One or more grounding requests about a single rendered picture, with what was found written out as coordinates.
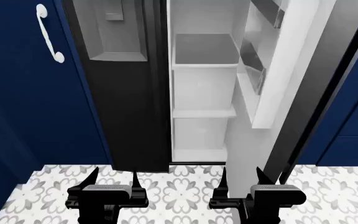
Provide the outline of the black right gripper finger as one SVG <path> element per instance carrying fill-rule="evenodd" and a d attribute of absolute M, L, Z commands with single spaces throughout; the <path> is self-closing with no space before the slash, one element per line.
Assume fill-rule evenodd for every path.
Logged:
<path fill-rule="evenodd" d="M 256 171 L 257 171 L 257 178 L 259 180 L 258 185 L 272 185 L 273 184 L 273 181 L 270 180 L 269 177 L 267 177 L 259 167 L 256 167 Z"/>
<path fill-rule="evenodd" d="M 213 199 L 226 199 L 228 198 L 228 186 L 226 177 L 226 168 L 223 167 L 223 174 L 219 185 L 213 190 Z"/>

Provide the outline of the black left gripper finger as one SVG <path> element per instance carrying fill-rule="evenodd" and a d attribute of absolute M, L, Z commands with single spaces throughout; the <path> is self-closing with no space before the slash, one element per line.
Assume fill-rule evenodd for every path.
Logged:
<path fill-rule="evenodd" d="M 131 199 L 147 199 L 147 191 L 140 185 L 137 172 L 133 172 Z"/>
<path fill-rule="evenodd" d="M 67 190 L 68 194 L 75 194 L 89 185 L 94 185 L 96 183 L 96 179 L 98 177 L 99 167 L 96 167 L 92 173 L 85 180 L 83 180 L 80 184 L 73 186 Z"/>

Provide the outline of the white fridge drawer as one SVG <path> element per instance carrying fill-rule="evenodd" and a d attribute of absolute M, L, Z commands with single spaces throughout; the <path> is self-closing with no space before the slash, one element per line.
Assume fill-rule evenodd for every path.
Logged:
<path fill-rule="evenodd" d="M 236 81 L 234 68 L 177 68 L 173 71 L 176 110 L 227 110 Z"/>
<path fill-rule="evenodd" d="M 175 149 L 222 149 L 227 118 L 175 119 Z"/>

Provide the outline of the white fridge shelf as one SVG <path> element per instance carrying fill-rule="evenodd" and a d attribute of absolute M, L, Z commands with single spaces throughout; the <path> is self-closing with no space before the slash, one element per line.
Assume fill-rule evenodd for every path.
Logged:
<path fill-rule="evenodd" d="M 229 110 L 173 110 L 173 118 L 233 118 L 237 113 L 234 108 Z"/>

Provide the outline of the black fridge door with dispenser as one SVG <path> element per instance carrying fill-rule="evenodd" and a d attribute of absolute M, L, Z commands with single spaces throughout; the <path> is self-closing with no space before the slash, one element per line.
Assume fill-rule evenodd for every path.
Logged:
<path fill-rule="evenodd" d="M 167 0 L 143 0 L 146 62 L 90 60 L 73 0 L 56 0 L 112 167 L 166 172 L 172 160 Z"/>

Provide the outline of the black fridge door white liner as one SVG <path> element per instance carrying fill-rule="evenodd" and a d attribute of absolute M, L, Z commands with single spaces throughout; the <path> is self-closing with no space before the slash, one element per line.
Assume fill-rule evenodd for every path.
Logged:
<path fill-rule="evenodd" d="M 257 183 L 257 169 L 273 181 L 288 179 L 339 84 L 339 67 L 349 64 L 357 48 L 358 0 L 320 0 L 270 128 L 252 128 L 236 87 L 237 117 L 226 134 L 231 197 L 246 197 Z"/>

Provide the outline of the fridge cabinet with white interior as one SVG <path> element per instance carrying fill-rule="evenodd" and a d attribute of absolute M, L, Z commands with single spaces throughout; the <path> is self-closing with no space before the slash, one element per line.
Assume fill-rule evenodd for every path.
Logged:
<path fill-rule="evenodd" d="M 250 0 L 167 0 L 173 162 L 225 162 Z"/>

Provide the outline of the grey door bin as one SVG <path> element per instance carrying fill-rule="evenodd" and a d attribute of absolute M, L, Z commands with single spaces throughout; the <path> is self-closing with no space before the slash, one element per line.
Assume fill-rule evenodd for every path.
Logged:
<path fill-rule="evenodd" d="M 267 69 L 263 66 L 252 43 L 245 37 L 240 48 L 242 63 L 245 65 L 251 85 L 256 95 L 260 95 L 263 89 Z"/>
<path fill-rule="evenodd" d="M 275 29 L 281 28 L 288 0 L 251 0 L 251 2 Z"/>

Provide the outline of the grey glass fridge shelf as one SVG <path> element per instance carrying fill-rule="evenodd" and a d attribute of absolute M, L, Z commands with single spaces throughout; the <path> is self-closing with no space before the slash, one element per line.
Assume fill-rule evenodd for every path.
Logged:
<path fill-rule="evenodd" d="M 229 34 L 177 34 L 174 38 L 174 68 L 235 67 L 239 53 Z"/>

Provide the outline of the tall navy blue cabinet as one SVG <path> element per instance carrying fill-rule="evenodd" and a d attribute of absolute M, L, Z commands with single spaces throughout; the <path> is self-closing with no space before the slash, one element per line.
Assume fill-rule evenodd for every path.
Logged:
<path fill-rule="evenodd" d="M 54 0 L 0 0 L 0 209 L 43 166 L 109 163 L 67 30 Z"/>

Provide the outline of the navy blue drawer cabinet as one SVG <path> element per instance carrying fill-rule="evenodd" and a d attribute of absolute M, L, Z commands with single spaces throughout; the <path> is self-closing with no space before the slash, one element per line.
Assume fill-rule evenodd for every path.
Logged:
<path fill-rule="evenodd" d="M 297 164 L 358 167 L 358 50 Z"/>

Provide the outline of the grey recessed water dispenser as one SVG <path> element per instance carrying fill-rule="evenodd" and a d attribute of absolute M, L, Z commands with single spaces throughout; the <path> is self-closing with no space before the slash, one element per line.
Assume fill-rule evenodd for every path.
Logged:
<path fill-rule="evenodd" d="M 88 57 L 146 62 L 143 0 L 73 0 Z"/>

